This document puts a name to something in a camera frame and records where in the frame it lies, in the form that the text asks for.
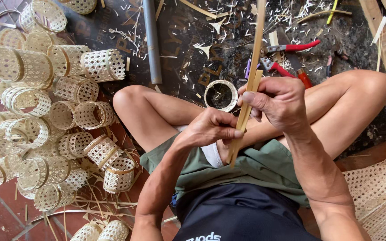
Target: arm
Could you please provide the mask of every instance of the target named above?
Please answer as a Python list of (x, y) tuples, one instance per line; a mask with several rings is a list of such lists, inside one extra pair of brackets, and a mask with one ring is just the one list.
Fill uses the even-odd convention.
[(348, 185), (306, 118), (304, 86), (298, 79), (265, 77), (259, 90), (239, 89), (238, 104), (248, 102), (255, 118), (266, 114), (282, 131), (293, 157), (296, 177), (309, 199), (321, 238), (325, 241), (370, 240), (355, 217)]
[(228, 142), (243, 137), (244, 133), (235, 129), (236, 122), (237, 118), (232, 114), (207, 108), (175, 138), (139, 195), (132, 241), (163, 240), (160, 232), (163, 213), (191, 149), (219, 139)]

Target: left hand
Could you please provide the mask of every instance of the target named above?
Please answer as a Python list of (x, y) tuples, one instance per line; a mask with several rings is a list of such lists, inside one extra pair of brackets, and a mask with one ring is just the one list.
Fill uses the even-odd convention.
[(207, 146), (220, 139), (228, 144), (233, 139), (244, 136), (241, 130), (236, 129), (237, 121), (238, 118), (233, 114), (208, 107), (178, 135), (175, 141), (189, 147)]

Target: green shorts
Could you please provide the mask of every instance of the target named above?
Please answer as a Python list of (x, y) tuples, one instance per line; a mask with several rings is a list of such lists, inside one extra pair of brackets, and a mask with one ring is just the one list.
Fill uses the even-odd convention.
[[(141, 156), (141, 165), (151, 174), (178, 134)], [(234, 168), (214, 168), (201, 148), (193, 148), (178, 178), (175, 191), (180, 198), (186, 192), (229, 183), (251, 183), (274, 189), (280, 194), (308, 206), (308, 198), (294, 173), (291, 152), (273, 139), (260, 150), (239, 151)]]

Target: navy t-shirt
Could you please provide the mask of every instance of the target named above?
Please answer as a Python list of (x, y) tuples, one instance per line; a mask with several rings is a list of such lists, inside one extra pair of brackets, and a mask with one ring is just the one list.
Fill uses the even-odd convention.
[(269, 188), (232, 183), (189, 192), (177, 201), (174, 241), (312, 241), (299, 205)]

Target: gray pipe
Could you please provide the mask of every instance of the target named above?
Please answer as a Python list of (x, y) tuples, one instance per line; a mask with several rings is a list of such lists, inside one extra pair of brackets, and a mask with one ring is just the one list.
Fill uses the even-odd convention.
[(159, 40), (157, 38), (156, 11), (154, 0), (143, 0), (145, 32), (147, 33), (148, 62), (150, 63), (150, 75), (152, 84), (162, 83), (160, 69)]

